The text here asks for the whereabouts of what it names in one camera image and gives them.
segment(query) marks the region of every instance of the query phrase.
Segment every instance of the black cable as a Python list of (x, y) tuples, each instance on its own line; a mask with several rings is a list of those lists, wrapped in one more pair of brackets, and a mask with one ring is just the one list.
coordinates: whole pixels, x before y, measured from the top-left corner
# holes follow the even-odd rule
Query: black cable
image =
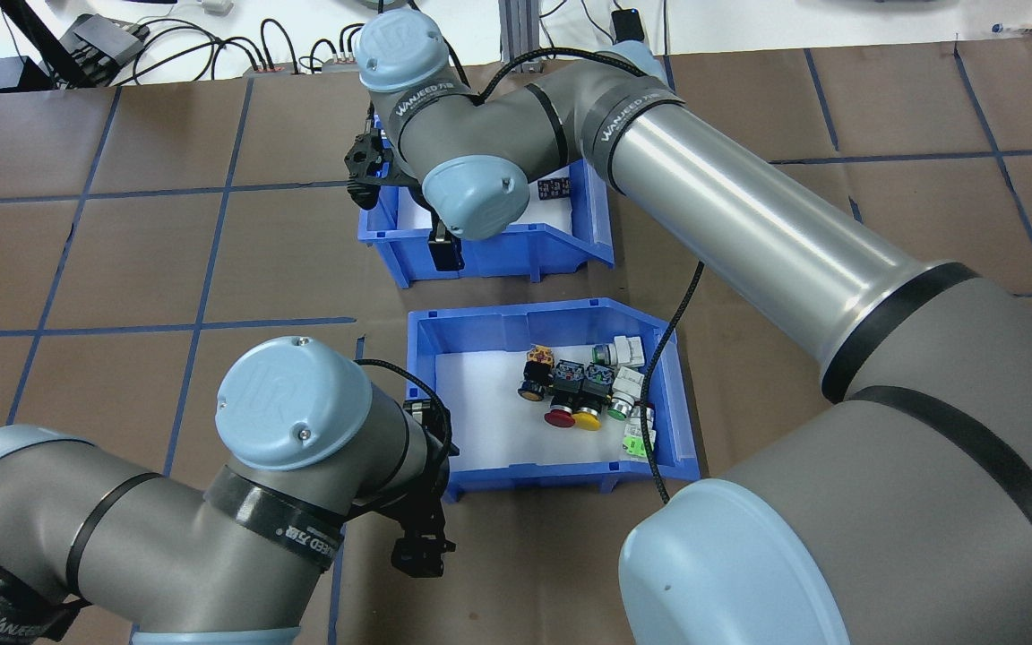
[(333, 58), (333, 60), (336, 60), (336, 46), (335, 46), (335, 45), (333, 45), (333, 44), (332, 44), (332, 41), (331, 41), (331, 40), (328, 40), (328, 38), (327, 38), (327, 37), (321, 37), (321, 39), (318, 39), (318, 41), (316, 41), (316, 42), (315, 42), (315, 43), (314, 43), (314, 44), (312, 45), (312, 47), (310, 47), (310, 50), (309, 50), (309, 58), (310, 58), (310, 65), (309, 65), (309, 66), (310, 66), (310, 73), (313, 73), (313, 69), (312, 69), (312, 68), (313, 68), (313, 65), (312, 65), (312, 63), (313, 63), (313, 60), (318, 60), (318, 61), (320, 61), (320, 62), (321, 62), (321, 69), (324, 69), (324, 61), (321, 61), (321, 59), (320, 59), (320, 58), (317, 58), (317, 57), (316, 57), (316, 49), (320, 47), (320, 45), (321, 45), (321, 44), (327, 44), (327, 45), (329, 46), (329, 51), (330, 51), (330, 52), (332, 52), (332, 58)]
[(209, 65), (209, 80), (218, 78), (218, 57), (221, 56), (222, 51), (225, 51), (226, 44), (236, 44), (238, 49), (241, 49), (241, 52), (246, 52), (247, 57), (249, 57), (250, 69), (257, 71), (257, 58), (254, 58), (254, 54), (250, 52), (249, 47), (237, 42), (236, 39), (237, 37), (227, 37), (227, 39), (218, 42), (218, 49), (214, 51), (214, 62)]
[[(164, 22), (165, 20), (166, 20), (166, 18), (160, 18), (159, 21), (151, 21), (151, 22)], [(169, 21), (174, 21), (174, 18), (168, 18), (168, 20)], [(181, 55), (189, 54), (189, 53), (192, 53), (192, 52), (196, 52), (197, 50), (200, 50), (200, 49), (203, 49), (203, 47), (209, 47), (209, 45), (218, 44), (218, 42), (219, 42), (218, 37), (214, 36), (213, 33), (209, 33), (208, 31), (205, 31), (204, 29), (201, 29), (199, 26), (197, 26), (195, 24), (186, 24), (186, 21), (175, 21), (175, 22), (180, 22), (182, 25), (171, 26), (171, 28), (167, 28), (167, 29), (161, 30), (160, 32), (155, 33), (154, 36), (151, 36), (149, 39), (147, 39), (146, 44), (142, 47), (142, 51), (140, 51), (138, 53), (138, 55), (136, 55), (136, 57), (134, 57), (134, 60), (132, 61), (132, 64), (131, 64), (131, 76), (129, 78), (126, 78), (126, 80), (123, 80), (122, 83), (116, 83), (116, 85), (126, 85), (126, 83), (130, 83), (131, 80), (134, 82), (134, 85), (140, 85), (140, 80), (139, 80), (140, 77), (142, 77), (143, 74), (147, 73), (147, 72), (149, 72), (150, 70), (159, 68), (159, 66), (161, 65), (161, 63), (166, 63), (168, 61), (173, 61), (176, 58), (181, 58)], [(195, 31), (195, 30), (198, 31), (198, 32), (200, 32), (201, 34), (204, 34), (205, 37), (208, 37), (208, 41), (207, 42), (203, 42), (203, 44), (197, 45), (197, 47), (193, 47), (193, 49), (190, 49), (190, 50), (185, 50), (185, 52), (180, 53), (180, 54), (175, 54), (172, 57), (163, 58), (163, 60), (161, 60), (156, 65), (151, 66), (151, 68), (149, 68), (147, 70), (143, 70), (142, 72), (138, 71), (138, 65), (139, 65), (140, 62), (142, 62), (142, 57), (144, 57), (144, 55), (147, 55), (147, 53), (149, 52), (149, 49), (151, 49), (151, 44), (154, 44), (154, 42), (156, 40), (159, 40), (160, 37), (164, 37), (164, 36), (166, 36), (166, 34), (173, 33), (173, 32), (176, 32), (176, 31)], [(204, 76), (206, 70), (208, 70), (209, 66), (212, 66), (214, 64), (214, 55), (215, 54), (216, 54), (216, 51), (209, 52), (209, 57), (205, 61), (205, 66), (203, 66), (203, 68), (201, 68), (201, 71), (198, 72), (197, 76), (193, 77), (193, 80), (197, 80), (197, 78), (201, 78), (201, 76)]]
[(556, 41), (552, 40), (552, 33), (550, 33), (548, 31), (547, 26), (544, 25), (544, 18), (540, 19), (540, 29), (541, 31), (544, 31), (544, 36), (548, 37), (548, 47), (552, 47), (553, 50), (555, 50)]
[(238, 42), (238, 41), (249, 42), (250, 47), (254, 49), (254, 54), (257, 54), (257, 58), (255, 58), (254, 69), (257, 69), (257, 66), (261, 64), (261, 61), (265, 60), (265, 54), (262, 54), (261, 47), (258, 47), (257, 42), (250, 40), (249, 37), (230, 36), (226, 37), (226, 39), (224, 40), (224, 42)]
[(354, 36), (356, 36), (356, 34), (357, 34), (357, 33), (358, 33), (358, 32), (359, 32), (359, 31), (360, 31), (361, 29), (364, 29), (364, 25), (363, 25), (363, 24), (362, 24), (362, 25), (360, 25), (360, 26), (357, 26), (357, 28), (356, 28), (356, 29), (354, 29), (354, 30), (350, 31), (350, 32), (349, 32), (349, 37), (348, 37), (348, 39), (345, 39), (345, 47), (347, 47), (347, 49), (349, 50), (349, 54), (350, 54), (350, 55), (352, 55), (353, 53), (355, 53), (355, 52), (356, 52), (356, 50), (353, 50), (353, 37), (354, 37)]
[(491, 97), (492, 92), (496, 91), (496, 86), (503, 80), (505, 76), (508, 76), (513, 69), (519, 68), (527, 61), (531, 61), (535, 58), (549, 57), (549, 55), (557, 54), (561, 57), (577, 57), (584, 58), (586, 61), (594, 61), (596, 63), (603, 63), (604, 65), (611, 65), (614, 68), (622, 69), (626, 73), (632, 74), (632, 76), (647, 76), (647, 72), (644, 72), (638, 68), (638, 66), (633, 65), (626, 61), (621, 60), (621, 58), (605, 57), (603, 54), (594, 54), (591, 52), (585, 52), (584, 50), (576, 50), (574, 47), (541, 47), (539, 50), (531, 50), (524, 54), (520, 54), (519, 57), (513, 58), (513, 60), (505, 63), (503, 68), (496, 71), (495, 76), (492, 76), (492, 80), (488, 82), (488, 86), (485, 87), (483, 92), (480, 92), (479, 101), (484, 102), (485, 99)]
[[(321, 63), (321, 65), (320, 66), (313, 66), (313, 61)], [(317, 57), (298, 57), (297, 58), (297, 62), (300, 63), (300, 65), (302, 65), (302, 68), (308, 69), (310, 73), (318, 73), (318, 72), (320, 72), (320, 70), (324, 69), (324, 66), (327, 63), (327, 61), (322, 61), (320, 58), (317, 58)]]
[(676, 332), (676, 325), (679, 325), (679, 319), (683, 318), (683, 312), (687, 311), (687, 305), (690, 304), (691, 296), (696, 294), (696, 287), (700, 285), (700, 278), (702, 277), (703, 262), (699, 262), (696, 265), (696, 272), (691, 276), (691, 283), (687, 286), (687, 293), (683, 294), (682, 302), (679, 302), (679, 309), (671, 317), (671, 322), (668, 322), (667, 329), (659, 336), (659, 343), (655, 345), (655, 351), (651, 352), (651, 360), (648, 362), (647, 369), (643, 372), (643, 384), (640, 385), (640, 412), (642, 413), (640, 414), (640, 433), (643, 436), (643, 452), (647, 453), (648, 466), (651, 469), (651, 480), (655, 482), (655, 489), (659, 491), (659, 499), (664, 504), (667, 504), (671, 499), (671, 495), (668, 495), (668, 487), (663, 483), (659, 465), (655, 463), (655, 450), (651, 449), (651, 432), (648, 431), (648, 391), (651, 389), (651, 376), (655, 373), (655, 365), (659, 364), (659, 355), (663, 354), (663, 348), (668, 346), (671, 335)]
[(452, 45), (447, 40), (445, 40), (445, 47), (448, 47), (448, 58), (451, 58), (451, 66), (456, 68), (456, 76), (459, 77), (459, 82), (472, 89), (472, 83), (467, 82), (467, 74), (464, 73), (464, 66), (459, 64), (459, 57), (456, 55), (456, 51), (452, 49)]
[(549, 11), (546, 11), (544, 13), (540, 13), (540, 17), (541, 18), (550, 17), (550, 15), (552, 15), (552, 13), (555, 13), (556, 11), (560, 10), (560, 7), (562, 7), (562, 5), (565, 5), (567, 3), (568, 3), (568, 0), (560, 0), (560, 3), (556, 4), (555, 7), (552, 7), (551, 9), (549, 9)]
[(275, 25), (276, 28), (282, 30), (282, 35), (286, 37), (286, 44), (289, 44), (289, 57), (292, 58), (290, 64), (294, 66), (294, 73), (298, 73), (297, 50), (294, 49), (294, 39), (289, 37), (289, 32), (286, 31), (286, 28), (284, 28), (282, 24), (279, 24), (279, 22), (275, 21), (272, 18), (265, 18), (265, 20), (261, 21), (261, 50), (265, 52), (265, 60), (269, 62), (269, 69), (273, 69), (273, 58), (270, 57), (269, 49), (265, 44), (265, 25), (267, 24)]
[(580, 0), (580, 5), (581, 7), (584, 7), (584, 15), (588, 17), (588, 22), (591, 24), (591, 26), (599, 29), (600, 33), (605, 34), (605, 36), (608, 37), (608, 40), (615, 42), (614, 37), (611, 37), (611, 33), (609, 33), (607, 29), (603, 29), (602, 26), (600, 26), (600, 24), (598, 24), (598, 22), (594, 22), (593, 19), (591, 18), (591, 13), (587, 10), (587, 0)]
[(671, 55), (671, 24), (668, 22), (668, 0), (663, 0), (663, 55)]
[(218, 44), (217, 40), (212, 40), (212, 41), (208, 41), (208, 42), (201, 42), (201, 44), (193, 45), (193, 47), (190, 47), (189, 50), (183, 50), (181, 52), (178, 52), (176, 54), (172, 55), (171, 57), (163, 58), (163, 60), (160, 60), (159, 62), (156, 62), (153, 65), (148, 66), (148, 68), (146, 68), (142, 71), (135, 72), (134, 74), (132, 74), (132, 76), (130, 76), (129, 78), (126, 78), (126, 80), (115, 83), (115, 86), (127, 85), (127, 83), (130, 83), (131, 80), (136, 83), (136, 82), (138, 82), (138, 78), (146, 76), (147, 73), (156, 70), (157, 68), (159, 68), (162, 65), (166, 65), (166, 63), (168, 63), (168, 62), (176, 60), (176, 58), (183, 58), (183, 57), (185, 57), (186, 54), (192, 54), (194, 52), (197, 52), (198, 50), (203, 50), (205, 47), (216, 47), (217, 44)]
[(406, 370), (405, 367), (398, 367), (396, 364), (389, 363), (388, 360), (381, 360), (380, 358), (357, 358), (357, 360), (353, 363), (369, 364), (373, 367), (381, 367), (385, 370), (392, 372), (394, 375), (404, 377), (404, 379), (409, 380), (411, 384), (415, 384), (418, 388), (421, 388), (421, 391), (426, 393), (426, 395), (432, 399), (433, 408), (438, 412), (439, 416), (441, 416), (441, 425), (444, 428), (444, 437), (441, 440), (441, 450), (438, 450), (438, 453), (436, 453), (436, 456), (432, 458), (430, 465), (441, 465), (444, 458), (448, 457), (448, 451), (452, 448), (452, 421), (450, 414), (448, 414), (448, 408), (445, 407), (445, 404), (441, 400), (438, 392), (424, 381), (411, 375), (411, 373)]
[(341, 58), (345, 58), (345, 34), (349, 33), (349, 29), (360, 29), (362, 26), (364, 24), (347, 24), (336, 33), (336, 47), (341, 47)]

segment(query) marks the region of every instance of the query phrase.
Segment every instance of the electrical component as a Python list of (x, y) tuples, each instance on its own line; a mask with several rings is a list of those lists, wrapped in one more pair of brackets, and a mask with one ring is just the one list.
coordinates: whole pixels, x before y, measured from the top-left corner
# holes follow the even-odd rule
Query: electrical component
[[(647, 407), (637, 405), (632, 409), (627, 422), (623, 424), (623, 457), (632, 461), (647, 462), (648, 460), (648, 450), (643, 448), (643, 410), (648, 412), (648, 425), (654, 425), (655, 408), (651, 405), (647, 405)], [(647, 441), (651, 448), (650, 452), (655, 453), (655, 433), (651, 432)]]
[(552, 367), (556, 358), (552, 349), (544, 346), (533, 346), (527, 352), (527, 363), (524, 363), (524, 383), (519, 387), (519, 394), (528, 400), (544, 400), (552, 388)]
[(201, 0), (201, 10), (212, 17), (224, 17), (233, 8), (233, 0)]
[(560, 360), (552, 370), (552, 410), (544, 420), (557, 428), (571, 428), (576, 424), (573, 412), (579, 407), (579, 393), (584, 384), (584, 364)]
[(643, 340), (639, 336), (615, 336), (612, 343), (591, 348), (591, 363), (607, 364), (610, 367), (642, 367)]
[(639, 404), (640, 392), (643, 388), (643, 375), (622, 364), (615, 373), (615, 380), (611, 384), (611, 405), (608, 408), (608, 416), (622, 421), (627, 414)]
[(608, 393), (615, 374), (603, 364), (589, 364), (584, 370), (584, 383), (580, 385), (579, 409), (573, 418), (576, 427), (585, 430), (600, 429), (600, 414), (608, 402)]

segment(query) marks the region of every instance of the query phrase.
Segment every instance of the blue plastic bin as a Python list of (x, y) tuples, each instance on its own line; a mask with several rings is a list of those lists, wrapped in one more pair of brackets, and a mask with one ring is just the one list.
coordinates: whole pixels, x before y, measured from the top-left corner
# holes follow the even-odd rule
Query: blue plastic bin
[[(376, 247), (393, 281), (408, 289), (413, 281), (527, 275), (533, 282), (550, 273), (574, 273), (584, 262), (614, 266), (607, 185), (578, 160), (568, 168), (571, 180), (571, 233), (548, 224), (512, 224), (488, 240), (464, 240), (462, 270), (437, 270), (429, 255), (430, 229), (397, 227), (401, 200), (412, 200), (407, 188), (382, 188), (373, 209), (361, 209), (356, 237)], [(537, 195), (533, 192), (533, 201)]]
[[(451, 458), (451, 475), (446, 498), (456, 501), (464, 491), (512, 489), (521, 486), (598, 485), (609, 492), (620, 481), (646, 480), (651, 474), (646, 462), (613, 458), (574, 462), (556, 458), (552, 464), (506, 462), (504, 445), (513, 441), (536, 442), (513, 452), (549, 449), (546, 442), (622, 441), (622, 425), (596, 432), (553, 428), (542, 420), (548, 402), (533, 404), (516, 393), (524, 360), (534, 343), (552, 348), (591, 346), (611, 343), (617, 335), (642, 336), (648, 358), (655, 350), (667, 323), (608, 298), (579, 299), (568, 302), (542, 302), (508, 307), (414, 311), (409, 314), (409, 370), (432, 385), (451, 409), (453, 437), (462, 453)], [(466, 364), (474, 352), (520, 352), (505, 367), (503, 375), (471, 372)], [(447, 383), (442, 381), (442, 372)], [(409, 385), (409, 397), (422, 397), (415, 385)], [(700, 479), (696, 441), (683, 391), (676, 336), (665, 349), (651, 381), (651, 404), (655, 406), (655, 457), (665, 478), (685, 481)], [(484, 422), (465, 410), (473, 407), (494, 408), (496, 417)], [(609, 432), (600, 438), (599, 432)], [(488, 454), (481, 458), (477, 452)], [(492, 461), (491, 466), (471, 466), (472, 461)]]

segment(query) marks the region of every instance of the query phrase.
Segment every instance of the small black part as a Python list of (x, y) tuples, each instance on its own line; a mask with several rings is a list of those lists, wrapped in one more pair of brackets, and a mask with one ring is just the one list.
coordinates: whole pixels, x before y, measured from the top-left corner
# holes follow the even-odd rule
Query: small black part
[(432, 256), (432, 266), (437, 270), (463, 270), (462, 241), (448, 231), (441, 218), (432, 212), (429, 213), (432, 214), (432, 231), (429, 232), (429, 255)]
[(640, 12), (635, 9), (617, 9), (611, 12), (611, 36), (615, 42), (625, 40), (643, 42), (647, 33), (643, 31)]
[(455, 550), (456, 544), (444, 538), (409, 531), (392, 548), (392, 566), (409, 577), (441, 577), (444, 554)]
[(549, 176), (548, 180), (538, 180), (537, 191), (541, 200), (560, 200), (573, 195), (573, 181), (568, 176)]

